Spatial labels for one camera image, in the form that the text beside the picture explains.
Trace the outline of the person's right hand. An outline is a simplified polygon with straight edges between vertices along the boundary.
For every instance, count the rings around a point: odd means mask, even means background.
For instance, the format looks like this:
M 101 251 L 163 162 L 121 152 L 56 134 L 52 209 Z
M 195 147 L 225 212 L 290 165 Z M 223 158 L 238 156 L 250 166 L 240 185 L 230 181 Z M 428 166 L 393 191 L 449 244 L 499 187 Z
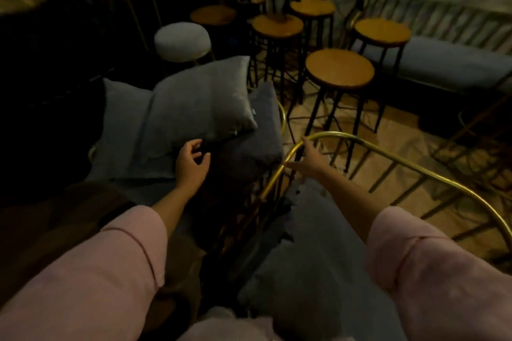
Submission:
M 303 136 L 302 142 L 305 155 L 304 159 L 300 160 L 301 171 L 299 173 L 320 182 L 332 167 L 307 137 Z

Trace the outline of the person's left hand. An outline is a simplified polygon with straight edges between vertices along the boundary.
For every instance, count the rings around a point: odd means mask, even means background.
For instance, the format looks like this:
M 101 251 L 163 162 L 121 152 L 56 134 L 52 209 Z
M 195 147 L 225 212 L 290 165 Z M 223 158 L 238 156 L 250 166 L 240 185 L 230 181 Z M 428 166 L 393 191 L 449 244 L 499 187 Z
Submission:
M 188 185 L 194 195 L 208 174 L 208 172 L 202 172 L 199 168 L 204 156 L 200 150 L 201 144 L 201 139 L 186 142 L 180 149 L 176 160 L 176 186 Z

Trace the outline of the person's left forearm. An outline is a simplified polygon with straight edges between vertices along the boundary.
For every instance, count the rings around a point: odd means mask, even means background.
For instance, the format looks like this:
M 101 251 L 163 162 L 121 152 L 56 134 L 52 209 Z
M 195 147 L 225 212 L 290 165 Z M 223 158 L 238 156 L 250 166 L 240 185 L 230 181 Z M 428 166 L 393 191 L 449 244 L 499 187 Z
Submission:
M 194 192 L 188 185 L 178 185 L 151 206 L 151 209 L 162 219 L 168 239 L 175 231 L 183 211 L 193 195 Z

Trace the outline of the person's right forearm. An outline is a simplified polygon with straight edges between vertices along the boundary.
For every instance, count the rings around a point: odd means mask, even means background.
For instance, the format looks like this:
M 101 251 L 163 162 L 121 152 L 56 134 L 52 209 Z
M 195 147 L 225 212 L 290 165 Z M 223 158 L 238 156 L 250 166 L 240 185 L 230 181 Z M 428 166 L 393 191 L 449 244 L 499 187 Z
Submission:
M 367 243 L 373 222 L 387 204 L 330 166 L 320 171 L 317 181 L 331 195 L 355 233 Z

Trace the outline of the dark grey thick cushion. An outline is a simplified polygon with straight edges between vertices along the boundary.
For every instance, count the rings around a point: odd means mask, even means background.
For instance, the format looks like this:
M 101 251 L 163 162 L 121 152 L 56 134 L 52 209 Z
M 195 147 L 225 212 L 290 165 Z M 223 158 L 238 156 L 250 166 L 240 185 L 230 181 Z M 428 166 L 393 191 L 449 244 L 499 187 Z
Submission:
M 274 86 L 265 82 L 248 98 L 257 128 L 207 146 L 211 153 L 207 183 L 241 188 L 282 162 L 281 112 Z

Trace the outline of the light grey square pillow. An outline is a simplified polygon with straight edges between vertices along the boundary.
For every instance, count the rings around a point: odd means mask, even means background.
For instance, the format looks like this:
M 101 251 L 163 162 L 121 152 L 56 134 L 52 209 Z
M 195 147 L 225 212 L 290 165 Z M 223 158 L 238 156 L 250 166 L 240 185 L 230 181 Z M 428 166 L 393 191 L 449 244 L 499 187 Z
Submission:
M 186 69 L 156 85 L 140 143 L 143 161 L 160 158 L 185 142 L 212 143 L 255 130 L 246 55 Z

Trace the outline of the grey flat cushion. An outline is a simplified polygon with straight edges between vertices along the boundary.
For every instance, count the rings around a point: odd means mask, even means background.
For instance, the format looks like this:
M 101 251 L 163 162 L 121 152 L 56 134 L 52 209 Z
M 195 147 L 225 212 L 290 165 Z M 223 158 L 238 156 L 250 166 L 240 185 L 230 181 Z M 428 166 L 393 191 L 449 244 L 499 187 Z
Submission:
M 103 131 L 90 153 L 87 181 L 174 179 L 175 160 L 166 154 L 144 161 L 141 142 L 152 92 L 104 78 L 106 109 Z

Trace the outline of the group of round wooden stools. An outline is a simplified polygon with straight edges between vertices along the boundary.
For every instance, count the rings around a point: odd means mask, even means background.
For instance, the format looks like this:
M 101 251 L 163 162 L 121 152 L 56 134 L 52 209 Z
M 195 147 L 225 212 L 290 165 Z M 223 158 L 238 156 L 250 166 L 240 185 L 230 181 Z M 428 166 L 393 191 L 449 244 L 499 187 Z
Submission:
M 194 23 L 226 25 L 234 21 L 234 8 L 238 12 L 253 5 L 259 7 L 266 0 L 228 0 L 229 6 L 209 6 L 193 12 Z M 254 53 L 255 82 L 259 81 L 258 55 L 261 45 L 266 44 L 264 79 L 269 77 L 269 68 L 279 71 L 279 98 L 285 103 L 285 82 L 295 83 L 295 89 L 287 112 L 289 123 L 296 104 L 303 101 L 303 87 L 308 81 L 319 87 L 305 136 L 310 135 L 318 116 L 318 109 L 329 92 L 334 93 L 333 105 L 323 125 L 330 131 L 336 120 L 336 110 L 344 94 L 358 97 L 352 134 L 357 136 L 363 106 L 368 99 L 376 76 L 374 64 L 363 56 L 368 45 L 383 48 L 378 66 L 381 68 L 387 50 L 398 48 L 393 76 L 396 75 L 404 47 L 412 37 L 410 29 L 402 23 L 381 18 L 361 19 L 365 1 L 356 0 L 343 27 L 349 38 L 346 47 L 333 47 L 335 5 L 330 0 L 284 0 L 282 12 L 277 14 L 257 11 L 249 15 L 249 45 Z

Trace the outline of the large grey seat cushion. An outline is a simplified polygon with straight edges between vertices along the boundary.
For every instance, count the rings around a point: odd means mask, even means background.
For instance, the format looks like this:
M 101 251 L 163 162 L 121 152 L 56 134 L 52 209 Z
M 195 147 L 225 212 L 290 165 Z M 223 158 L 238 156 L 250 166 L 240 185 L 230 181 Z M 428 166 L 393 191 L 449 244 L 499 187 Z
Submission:
M 394 303 L 366 271 L 366 245 L 316 181 L 285 192 L 250 260 L 237 300 L 286 339 L 407 341 Z

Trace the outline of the white round padded stool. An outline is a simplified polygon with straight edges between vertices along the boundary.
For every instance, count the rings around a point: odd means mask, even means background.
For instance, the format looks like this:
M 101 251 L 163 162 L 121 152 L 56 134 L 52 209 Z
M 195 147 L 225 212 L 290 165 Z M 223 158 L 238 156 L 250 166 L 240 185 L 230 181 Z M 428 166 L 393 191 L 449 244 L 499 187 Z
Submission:
M 177 22 L 160 28 L 154 35 L 158 56 L 167 62 L 195 62 L 212 51 L 208 31 L 199 24 Z

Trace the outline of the person's pink shirt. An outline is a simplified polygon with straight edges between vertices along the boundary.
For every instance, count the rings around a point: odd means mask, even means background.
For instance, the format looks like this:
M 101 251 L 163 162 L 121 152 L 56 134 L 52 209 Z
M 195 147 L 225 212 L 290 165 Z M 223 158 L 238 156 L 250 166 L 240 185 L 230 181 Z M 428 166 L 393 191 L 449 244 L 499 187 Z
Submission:
M 512 277 L 397 207 L 370 215 L 368 272 L 410 341 L 512 341 Z M 135 341 L 163 286 L 167 231 L 136 206 L 30 280 L 0 341 Z

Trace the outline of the long grey bench cushion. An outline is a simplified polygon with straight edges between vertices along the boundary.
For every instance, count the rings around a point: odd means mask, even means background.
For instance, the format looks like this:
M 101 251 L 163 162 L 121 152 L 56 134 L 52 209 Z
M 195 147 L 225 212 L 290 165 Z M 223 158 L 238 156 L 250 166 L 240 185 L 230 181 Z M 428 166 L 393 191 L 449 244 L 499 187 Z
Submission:
M 492 88 L 511 71 L 511 55 L 413 36 L 402 53 L 397 76 L 463 92 Z

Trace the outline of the gold curved metal bench frame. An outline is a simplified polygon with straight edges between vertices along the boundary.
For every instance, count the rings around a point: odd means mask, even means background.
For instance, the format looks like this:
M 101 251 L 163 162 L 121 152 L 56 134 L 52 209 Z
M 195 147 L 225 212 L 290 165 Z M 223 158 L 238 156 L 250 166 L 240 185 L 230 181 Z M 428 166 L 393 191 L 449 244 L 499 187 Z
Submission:
M 428 181 L 435 181 L 437 183 L 444 184 L 448 189 L 453 192 L 453 195 L 450 199 L 443 201 L 439 205 L 430 209 L 428 212 L 421 216 L 421 219 L 425 220 L 434 215 L 437 215 L 442 210 L 446 209 L 448 206 L 454 204 L 455 202 L 461 200 L 462 198 L 470 198 L 473 200 L 475 204 L 479 206 L 479 208 L 483 211 L 483 213 L 487 216 L 487 221 L 479 224 L 476 227 L 473 227 L 469 230 L 466 230 L 462 233 L 456 234 L 452 237 L 452 240 L 455 242 L 464 241 L 469 237 L 474 237 L 478 234 L 482 234 L 486 231 L 495 229 L 499 232 L 502 237 L 503 242 L 506 244 L 508 252 L 512 254 L 512 228 L 508 225 L 507 221 L 500 215 L 500 213 L 493 208 L 493 206 L 487 202 L 483 197 L 478 195 L 472 189 L 464 186 L 461 183 L 458 183 L 454 180 L 441 176 L 437 173 L 434 173 L 426 168 L 419 166 L 418 164 L 411 163 L 405 160 L 402 157 L 399 157 L 395 154 L 392 154 L 379 146 L 372 144 L 368 141 L 363 140 L 362 138 L 343 132 L 335 132 L 335 131 L 322 131 L 318 133 L 311 134 L 307 136 L 307 139 L 311 141 L 318 141 L 323 138 L 336 138 L 338 139 L 337 149 L 334 153 L 332 153 L 332 159 L 330 162 L 330 166 L 334 166 L 336 157 L 339 154 L 339 150 L 346 141 L 349 141 L 349 145 L 353 146 L 354 144 L 360 145 L 366 149 L 363 157 L 355 166 L 355 169 L 350 173 L 349 180 L 353 180 L 357 173 L 360 171 L 362 166 L 366 163 L 369 156 L 374 153 L 378 156 L 385 157 L 387 160 L 391 162 L 389 167 L 381 174 L 381 176 L 375 181 L 375 183 L 370 187 L 369 192 L 373 193 L 386 179 L 388 176 L 396 168 L 406 168 L 411 170 L 419 175 L 419 179 L 411 185 L 408 189 L 406 189 L 400 196 L 398 196 L 393 202 L 392 205 L 399 205 L 401 202 L 406 200 L 415 190 L 419 189 L 421 185 Z

